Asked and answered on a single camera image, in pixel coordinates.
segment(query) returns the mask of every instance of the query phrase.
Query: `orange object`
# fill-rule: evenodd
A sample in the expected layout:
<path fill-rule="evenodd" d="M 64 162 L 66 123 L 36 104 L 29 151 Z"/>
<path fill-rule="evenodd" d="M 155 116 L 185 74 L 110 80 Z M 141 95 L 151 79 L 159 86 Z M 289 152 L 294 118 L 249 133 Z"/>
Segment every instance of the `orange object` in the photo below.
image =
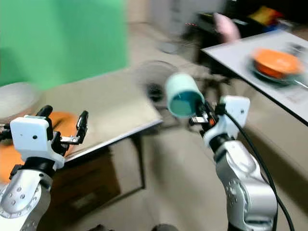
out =
<path fill-rule="evenodd" d="M 49 116 L 55 131 L 61 132 L 61 136 L 75 135 L 77 117 L 66 112 L 52 112 Z M 65 156 L 72 152 L 71 145 Z M 9 182 L 10 173 L 15 165 L 22 165 L 20 153 L 14 149 L 13 144 L 0 144 L 0 181 Z"/>
<path fill-rule="evenodd" d="M 289 74 L 298 74 L 302 69 L 297 57 L 280 51 L 260 49 L 255 53 L 254 60 L 259 72 L 278 79 Z"/>

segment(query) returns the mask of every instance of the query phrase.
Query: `teal cup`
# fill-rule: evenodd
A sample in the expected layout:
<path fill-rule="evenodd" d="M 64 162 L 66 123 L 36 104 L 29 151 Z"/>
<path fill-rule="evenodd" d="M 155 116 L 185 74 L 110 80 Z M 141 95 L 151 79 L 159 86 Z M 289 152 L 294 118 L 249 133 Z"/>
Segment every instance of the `teal cup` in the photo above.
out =
<path fill-rule="evenodd" d="M 189 118 L 196 114 L 198 103 L 204 103 L 194 79 L 185 73 L 171 75 L 165 85 L 167 107 L 178 118 Z"/>

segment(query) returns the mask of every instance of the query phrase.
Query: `green screen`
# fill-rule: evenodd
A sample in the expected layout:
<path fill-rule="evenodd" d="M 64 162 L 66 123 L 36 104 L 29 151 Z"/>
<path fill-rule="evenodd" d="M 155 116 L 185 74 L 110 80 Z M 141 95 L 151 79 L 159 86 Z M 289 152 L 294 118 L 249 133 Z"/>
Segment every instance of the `green screen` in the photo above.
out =
<path fill-rule="evenodd" d="M 125 67 L 122 0 L 1 0 L 0 86 L 41 89 Z"/>

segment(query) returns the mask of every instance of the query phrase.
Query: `table leg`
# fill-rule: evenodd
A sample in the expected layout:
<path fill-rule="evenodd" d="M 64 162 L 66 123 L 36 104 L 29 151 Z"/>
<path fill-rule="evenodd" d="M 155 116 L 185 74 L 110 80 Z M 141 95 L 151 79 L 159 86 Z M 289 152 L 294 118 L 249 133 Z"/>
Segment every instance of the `table leg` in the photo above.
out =
<path fill-rule="evenodd" d="M 145 189 L 145 169 L 144 169 L 144 159 L 143 159 L 143 146 L 142 146 L 142 135 L 140 133 L 134 134 L 131 136 L 131 140 L 133 141 L 137 154 L 138 154 L 138 162 L 139 162 L 139 171 L 141 177 L 141 188 Z"/>

